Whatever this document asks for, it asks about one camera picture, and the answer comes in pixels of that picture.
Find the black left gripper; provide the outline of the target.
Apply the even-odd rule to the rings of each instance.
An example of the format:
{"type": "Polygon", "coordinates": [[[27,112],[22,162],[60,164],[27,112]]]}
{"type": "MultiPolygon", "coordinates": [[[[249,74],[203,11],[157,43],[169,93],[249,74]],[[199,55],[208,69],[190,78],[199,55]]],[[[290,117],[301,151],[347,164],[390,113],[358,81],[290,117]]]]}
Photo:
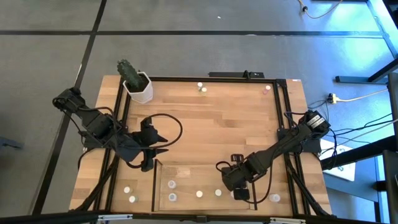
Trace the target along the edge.
{"type": "MultiPolygon", "coordinates": [[[[143,145],[145,146],[151,146],[155,143],[158,142],[168,142],[168,140],[161,135],[158,134],[158,131],[155,129],[155,127],[152,125],[152,119],[151,118],[146,118],[141,121],[141,131],[139,134],[139,138],[143,145]]],[[[164,152],[167,152],[168,149],[153,149],[151,150],[151,153],[153,155],[158,155],[164,152]]]]}

